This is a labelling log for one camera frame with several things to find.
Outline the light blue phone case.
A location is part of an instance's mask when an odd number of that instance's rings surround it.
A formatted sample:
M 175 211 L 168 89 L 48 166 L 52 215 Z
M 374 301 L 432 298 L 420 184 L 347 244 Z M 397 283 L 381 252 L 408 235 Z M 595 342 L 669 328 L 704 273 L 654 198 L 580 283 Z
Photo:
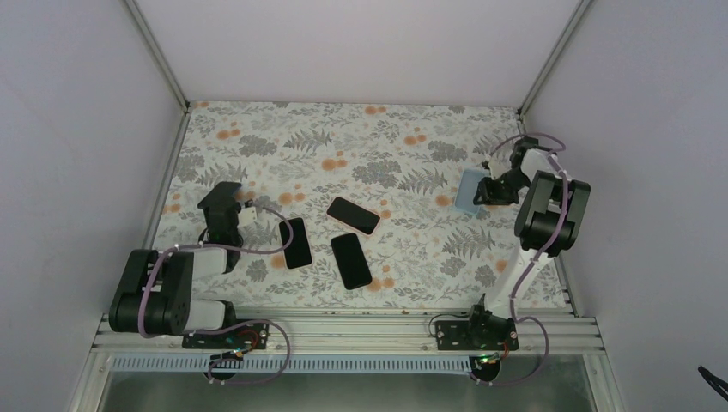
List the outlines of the light blue phone case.
M 478 184 L 482 179 L 489 177 L 490 172 L 488 170 L 474 168 L 463 170 L 458 183 L 458 190 L 453 207 L 466 214 L 476 215 L 481 208 L 480 205 L 474 204 Z

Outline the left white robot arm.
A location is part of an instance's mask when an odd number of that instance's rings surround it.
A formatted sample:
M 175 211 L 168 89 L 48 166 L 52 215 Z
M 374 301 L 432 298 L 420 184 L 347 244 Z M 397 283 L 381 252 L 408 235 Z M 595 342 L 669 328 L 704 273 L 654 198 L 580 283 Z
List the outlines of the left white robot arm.
M 108 311 L 113 331 L 150 337 L 204 330 L 219 348 L 237 340 L 239 324 L 231 318 L 231 305 L 193 299 L 192 283 L 228 273 L 239 262 L 244 245 L 239 213 L 246 207 L 236 198 L 240 188 L 240 183 L 221 182 L 199 202 L 206 228 L 196 244 L 130 253 Z

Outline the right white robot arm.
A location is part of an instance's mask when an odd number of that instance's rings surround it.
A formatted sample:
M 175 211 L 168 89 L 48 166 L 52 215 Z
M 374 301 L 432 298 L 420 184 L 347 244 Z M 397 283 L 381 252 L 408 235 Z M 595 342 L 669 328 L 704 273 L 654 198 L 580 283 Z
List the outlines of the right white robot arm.
M 505 346 L 520 323 L 516 306 L 537 274 L 575 243 L 591 187 L 570 177 L 558 161 L 563 142 L 546 148 L 542 134 L 509 138 L 510 167 L 482 178 L 470 195 L 475 206 L 519 206 L 514 223 L 518 244 L 494 286 L 472 307 L 465 326 L 467 343 L 476 349 Z

